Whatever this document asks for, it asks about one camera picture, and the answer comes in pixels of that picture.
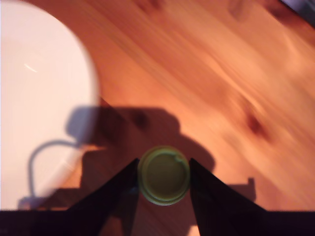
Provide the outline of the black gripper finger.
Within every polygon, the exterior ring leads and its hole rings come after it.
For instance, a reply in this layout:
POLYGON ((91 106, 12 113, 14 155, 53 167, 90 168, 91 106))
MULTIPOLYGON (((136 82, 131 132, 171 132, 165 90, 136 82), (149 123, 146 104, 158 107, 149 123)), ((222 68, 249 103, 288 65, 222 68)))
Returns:
POLYGON ((66 210, 86 221, 83 235, 98 236, 111 216, 120 219, 124 236, 131 235, 139 199, 138 163, 139 159, 132 160, 99 189, 66 210))
POLYGON ((202 236, 261 236, 263 208, 190 159, 190 197, 202 236))

